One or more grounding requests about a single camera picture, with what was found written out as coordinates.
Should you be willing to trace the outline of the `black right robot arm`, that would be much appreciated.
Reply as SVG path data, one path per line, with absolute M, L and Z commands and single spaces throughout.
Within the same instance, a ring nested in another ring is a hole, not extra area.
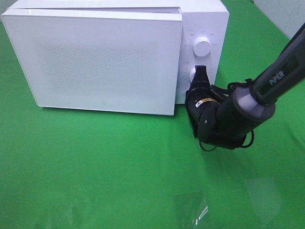
M 248 148 L 254 129 L 275 113 L 279 97 L 305 78 L 305 27 L 292 37 L 273 64 L 255 79 L 211 85 L 205 65 L 195 66 L 185 94 L 185 108 L 193 136 L 203 143 L 226 149 Z

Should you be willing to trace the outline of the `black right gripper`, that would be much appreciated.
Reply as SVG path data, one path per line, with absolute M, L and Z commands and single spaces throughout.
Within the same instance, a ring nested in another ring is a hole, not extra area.
M 195 138 L 198 134 L 215 132 L 216 111 L 224 100 L 225 89 L 210 85 L 206 65 L 196 65 L 191 87 L 185 98 L 185 108 Z

